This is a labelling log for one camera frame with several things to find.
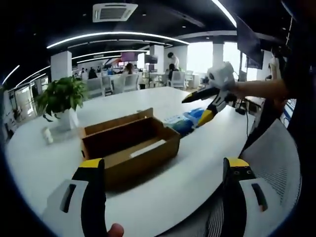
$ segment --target open cardboard box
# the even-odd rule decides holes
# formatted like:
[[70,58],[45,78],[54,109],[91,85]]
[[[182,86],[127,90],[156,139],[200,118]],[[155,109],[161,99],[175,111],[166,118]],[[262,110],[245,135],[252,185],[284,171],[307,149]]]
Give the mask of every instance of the open cardboard box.
[[82,130],[84,160],[105,159],[105,185],[118,187],[175,157],[180,134],[153,116],[150,108],[137,114]]

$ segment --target black ceiling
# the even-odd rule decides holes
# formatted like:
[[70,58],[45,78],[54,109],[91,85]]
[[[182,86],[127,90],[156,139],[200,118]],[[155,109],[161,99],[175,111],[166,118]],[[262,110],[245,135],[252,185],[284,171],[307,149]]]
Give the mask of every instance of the black ceiling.
[[[126,2],[138,4],[126,22],[92,22],[96,3]],[[230,13],[238,15],[258,33],[285,40],[290,17],[277,0],[220,0]],[[179,43],[140,36],[97,36],[74,40],[52,49],[46,47],[69,37],[109,31],[130,31],[175,37],[184,34],[235,30],[212,0],[52,0],[1,2],[2,53],[1,79],[20,65],[7,80],[8,87],[49,65],[50,56],[68,46],[108,39],[152,40],[173,45]],[[73,56],[121,49],[139,49],[142,42],[100,42],[69,48]]]

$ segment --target led light strip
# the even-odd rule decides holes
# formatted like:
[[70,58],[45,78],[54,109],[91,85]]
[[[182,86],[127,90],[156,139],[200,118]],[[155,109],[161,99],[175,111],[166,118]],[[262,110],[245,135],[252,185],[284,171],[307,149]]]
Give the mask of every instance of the led light strip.
[[90,54],[86,54],[86,55],[81,55],[81,56],[77,56],[74,57],[72,59],[77,59],[77,58],[82,58],[82,57],[86,57],[86,56],[92,56],[92,55],[97,55],[97,54],[104,54],[104,53],[123,53],[123,52],[147,52],[148,50],[116,50],[116,51],[107,51],[107,52],[98,52],[98,53],[90,53]]
[[218,1],[218,0],[211,0],[215,5],[218,6],[219,9],[227,16],[227,18],[231,21],[231,23],[237,28],[237,23],[233,16],[227,11],[227,9]]
[[81,38],[86,38],[86,37],[92,37],[92,36],[106,36],[106,35],[135,35],[135,36],[149,36],[149,37],[155,37],[155,38],[160,38],[160,39],[165,39],[165,40],[170,40],[170,41],[175,41],[183,44],[190,44],[188,42],[179,40],[179,39],[174,39],[171,37],[166,37],[166,36],[160,36],[160,35],[154,35],[154,34],[147,34],[147,33],[141,33],[141,32],[125,32],[125,31],[117,31],[117,32],[99,32],[99,33],[92,33],[92,34],[86,34],[86,35],[81,35],[81,36],[76,36],[68,39],[64,39],[62,41],[59,41],[57,43],[53,43],[46,48],[52,48],[57,45],[60,45],[65,42],[81,39]]
[[36,80],[36,79],[38,79],[38,78],[41,78],[41,77],[43,77],[43,76],[45,76],[45,75],[46,75],[46,73],[44,73],[44,74],[42,74],[42,75],[39,75],[38,77],[32,79],[30,82],[32,82],[32,81],[34,81],[34,80]]
[[89,61],[93,61],[93,60],[106,59],[106,58],[120,58],[120,55],[117,55],[117,56],[109,56],[109,57],[101,57],[101,58],[92,58],[92,59],[87,59],[87,60],[83,60],[83,61],[77,62],[77,64],[78,64],[78,63],[89,62]]
[[12,75],[12,73],[15,72],[20,67],[20,65],[16,66],[10,73],[9,75],[6,76],[6,78],[3,80],[2,85],[5,83],[5,81]]
[[25,81],[26,81],[27,79],[29,79],[30,77],[34,76],[34,75],[37,74],[37,73],[40,73],[41,71],[43,71],[43,70],[45,70],[45,69],[47,69],[47,68],[50,68],[50,66],[47,66],[46,68],[43,68],[43,69],[37,71],[36,73],[33,73],[32,75],[29,75],[29,76],[28,76],[27,78],[25,78],[23,81],[21,81],[20,83],[18,83],[15,87],[19,86],[20,84],[22,84],[23,82],[25,82]]

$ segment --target potted plant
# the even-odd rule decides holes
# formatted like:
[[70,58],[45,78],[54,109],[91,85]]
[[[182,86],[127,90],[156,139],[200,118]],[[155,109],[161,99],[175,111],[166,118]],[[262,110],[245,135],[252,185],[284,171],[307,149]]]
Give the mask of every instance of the potted plant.
[[39,113],[43,113],[48,122],[52,120],[46,114],[54,115],[63,129],[71,129],[71,122],[78,121],[76,108],[83,107],[86,93],[86,84],[80,79],[68,77],[55,80],[36,98]]

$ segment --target finger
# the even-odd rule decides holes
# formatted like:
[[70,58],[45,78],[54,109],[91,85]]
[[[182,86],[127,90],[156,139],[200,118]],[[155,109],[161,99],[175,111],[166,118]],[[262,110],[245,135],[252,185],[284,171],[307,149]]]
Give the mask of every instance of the finger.
[[120,224],[113,224],[108,231],[108,237],[122,237],[124,234],[124,228]]

